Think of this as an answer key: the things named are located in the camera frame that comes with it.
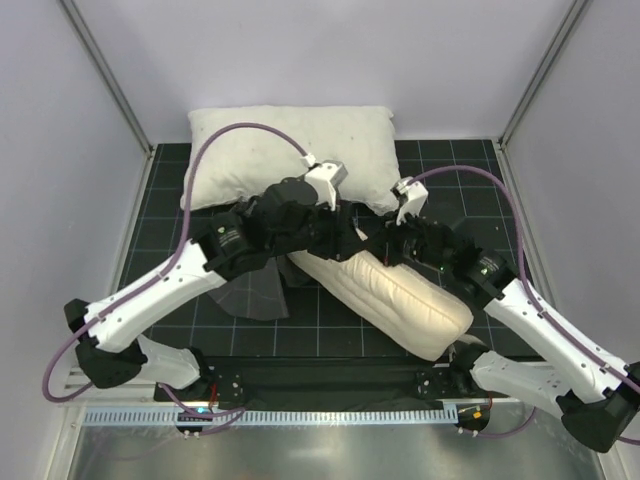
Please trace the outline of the grey checked pillowcase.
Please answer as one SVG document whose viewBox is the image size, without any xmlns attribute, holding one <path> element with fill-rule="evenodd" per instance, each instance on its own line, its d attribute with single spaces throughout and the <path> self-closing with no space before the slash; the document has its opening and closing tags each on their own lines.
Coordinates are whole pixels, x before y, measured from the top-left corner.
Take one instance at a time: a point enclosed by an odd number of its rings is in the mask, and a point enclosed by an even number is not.
<svg viewBox="0 0 640 480">
<path fill-rule="evenodd" d="M 336 209 L 353 219 L 354 205 L 340 201 Z M 212 226 L 199 240 L 207 262 L 204 269 L 226 283 L 209 296 L 228 314 L 259 321 L 288 316 L 277 259 L 251 260 L 244 238 L 244 207 L 213 217 Z"/>
</svg>

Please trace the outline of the cream bear print pillow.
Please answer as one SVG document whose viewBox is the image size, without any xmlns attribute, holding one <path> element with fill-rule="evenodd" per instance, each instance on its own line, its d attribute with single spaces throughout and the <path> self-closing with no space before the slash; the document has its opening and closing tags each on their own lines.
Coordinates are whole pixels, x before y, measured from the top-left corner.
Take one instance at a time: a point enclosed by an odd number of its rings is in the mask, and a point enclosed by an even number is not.
<svg viewBox="0 0 640 480">
<path fill-rule="evenodd" d="M 463 301 L 400 264 L 387 267 L 362 251 L 338 262 L 306 251 L 288 259 L 346 307 L 409 353 L 435 361 L 467 335 L 473 313 Z"/>
</svg>

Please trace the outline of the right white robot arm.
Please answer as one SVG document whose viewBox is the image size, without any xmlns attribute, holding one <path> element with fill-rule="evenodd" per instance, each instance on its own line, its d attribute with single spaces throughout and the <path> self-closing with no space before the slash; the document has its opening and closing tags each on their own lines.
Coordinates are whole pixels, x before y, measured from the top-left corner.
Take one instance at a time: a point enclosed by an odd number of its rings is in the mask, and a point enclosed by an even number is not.
<svg viewBox="0 0 640 480">
<path fill-rule="evenodd" d="M 447 292 L 515 332 L 551 367 L 543 373 L 487 347 L 468 347 L 450 372 L 462 396 L 479 390 L 522 400 L 558 418 L 583 446 L 607 453 L 639 412 L 639 365 L 590 340 L 555 310 L 514 265 L 446 225 L 383 219 L 367 249 L 386 266 L 442 275 Z"/>
</svg>

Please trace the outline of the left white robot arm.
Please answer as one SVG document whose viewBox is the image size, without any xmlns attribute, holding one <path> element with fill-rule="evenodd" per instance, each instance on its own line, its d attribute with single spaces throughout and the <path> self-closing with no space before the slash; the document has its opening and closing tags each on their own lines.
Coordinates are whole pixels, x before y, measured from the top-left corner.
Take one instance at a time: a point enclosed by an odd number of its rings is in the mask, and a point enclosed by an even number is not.
<svg viewBox="0 0 640 480">
<path fill-rule="evenodd" d="M 148 328 L 193 298 L 262 269 L 272 258 L 306 251 L 344 261 L 362 249 L 351 202 L 330 205 L 310 183 L 283 180 L 213 215 L 194 236 L 184 235 L 169 259 L 111 297 L 69 302 L 65 314 L 79 335 L 79 366 L 99 389 L 143 378 L 201 400 L 212 385 L 204 357 L 146 338 Z"/>
</svg>

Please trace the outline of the white plain pillow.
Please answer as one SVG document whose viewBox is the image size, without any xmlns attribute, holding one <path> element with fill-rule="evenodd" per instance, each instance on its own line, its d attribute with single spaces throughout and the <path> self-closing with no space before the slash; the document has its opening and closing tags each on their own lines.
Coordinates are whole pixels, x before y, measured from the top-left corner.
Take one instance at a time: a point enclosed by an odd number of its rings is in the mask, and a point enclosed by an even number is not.
<svg viewBox="0 0 640 480">
<path fill-rule="evenodd" d="M 192 145 L 182 208 L 235 203 L 306 169 L 301 157 L 344 164 L 340 196 L 377 214 L 396 209 L 392 113 L 381 106 L 250 106 L 189 113 Z"/>
</svg>

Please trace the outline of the black grid cutting mat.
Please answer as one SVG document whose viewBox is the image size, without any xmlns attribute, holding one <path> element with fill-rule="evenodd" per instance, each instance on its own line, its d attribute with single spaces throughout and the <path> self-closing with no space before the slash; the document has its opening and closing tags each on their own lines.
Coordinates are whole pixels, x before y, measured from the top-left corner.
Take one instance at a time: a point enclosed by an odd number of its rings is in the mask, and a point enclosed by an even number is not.
<svg viewBox="0 0 640 480">
<path fill-rule="evenodd" d="M 176 248 L 182 213 L 179 200 L 191 153 L 188 143 L 157 146 L 140 189 L 134 227 L 124 247 L 117 287 L 136 280 L 163 262 Z M 478 175 L 502 175 L 492 142 L 483 140 L 404 140 L 396 144 L 402 176 L 443 168 L 424 184 L 429 201 L 460 220 L 481 246 L 509 260 L 517 258 L 513 213 L 501 191 Z M 407 352 L 368 321 L 347 308 L 315 280 L 285 285 L 288 317 L 250 320 L 225 313 L 204 294 L 160 320 L 146 336 L 176 348 L 196 347 L 211 357 L 404 357 Z"/>
</svg>

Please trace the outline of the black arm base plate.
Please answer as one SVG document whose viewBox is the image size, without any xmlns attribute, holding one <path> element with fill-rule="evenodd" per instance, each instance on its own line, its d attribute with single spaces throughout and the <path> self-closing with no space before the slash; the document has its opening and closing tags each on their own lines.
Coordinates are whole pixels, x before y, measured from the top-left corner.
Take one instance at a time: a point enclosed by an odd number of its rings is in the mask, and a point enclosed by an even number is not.
<svg viewBox="0 0 640 480">
<path fill-rule="evenodd" d="M 208 357 L 213 386 L 184 402 L 216 393 L 223 409 L 367 411 L 426 409 L 439 401 L 483 402 L 487 393 L 446 362 L 416 357 Z"/>
</svg>

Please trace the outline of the right aluminium frame post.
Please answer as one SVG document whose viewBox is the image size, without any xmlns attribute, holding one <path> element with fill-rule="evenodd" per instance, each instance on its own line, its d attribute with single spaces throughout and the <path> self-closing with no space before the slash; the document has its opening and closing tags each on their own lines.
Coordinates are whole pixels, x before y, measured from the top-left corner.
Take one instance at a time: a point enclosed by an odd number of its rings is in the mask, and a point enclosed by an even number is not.
<svg viewBox="0 0 640 480">
<path fill-rule="evenodd" d="M 551 37 L 549 45 L 542 55 L 541 60 L 536 66 L 524 93 L 511 114 L 503 133 L 498 137 L 497 142 L 502 150 L 506 148 L 510 140 L 513 138 L 520 123 L 526 116 L 556 63 L 559 61 L 559 58 L 569 43 L 574 31 L 579 26 L 591 4 L 592 1 L 590 0 L 573 0 L 570 3 L 567 12 L 564 14 L 559 26 Z"/>
</svg>

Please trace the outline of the aluminium frame post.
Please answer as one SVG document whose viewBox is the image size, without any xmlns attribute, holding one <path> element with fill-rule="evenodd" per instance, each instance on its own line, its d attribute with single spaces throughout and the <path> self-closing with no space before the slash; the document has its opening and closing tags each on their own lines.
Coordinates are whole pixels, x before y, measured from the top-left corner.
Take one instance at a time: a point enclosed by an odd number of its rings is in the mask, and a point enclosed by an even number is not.
<svg viewBox="0 0 640 480">
<path fill-rule="evenodd" d="M 559 26 L 551 37 L 549 45 L 542 55 L 541 60 L 536 66 L 524 93 L 511 114 L 503 133 L 498 137 L 497 142 L 502 150 L 506 148 L 510 140 L 513 138 L 520 123 L 526 116 L 556 63 L 559 61 L 559 58 L 569 43 L 574 31 L 579 26 L 591 4 L 592 1 L 590 0 L 573 0 L 570 3 L 567 12 L 564 14 Z"/>
<path fill-rule="evenodd" d="M 108 60 L 104 56 L 77 3 L 73 0 L 58 0 L 57 4 L 61 8 L 62 13 L 65 15 L 137 144 L 142 149 L 144 155 L 147 158 L 151 158 L 153 156 L 153 144 L 144 132 L 140 121 L 134 113 L 130 102 L 116 79 Z"/>
</svg>

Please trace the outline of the left aluminium frame post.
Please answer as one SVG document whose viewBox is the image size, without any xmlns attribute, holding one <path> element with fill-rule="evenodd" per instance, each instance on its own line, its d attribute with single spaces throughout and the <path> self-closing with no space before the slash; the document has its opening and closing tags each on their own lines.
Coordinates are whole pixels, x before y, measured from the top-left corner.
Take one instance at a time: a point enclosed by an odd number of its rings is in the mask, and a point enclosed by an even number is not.
<svg viewBox="0 0 640 480">
<path fill-rule="evenodd" d="M 58 0 L 57 4 L 61 8 L 62 13 L 65 15 L 137 144 L 142 149 L 144 155 L 147 158 L 151 158 L 153 156 L 153 144 L 144 132 L 140 121 L 134 113 L 130 102 L 116 79 L 108 60 L 104 56 L 77 3 L 73 0 Z"/>
</svg>

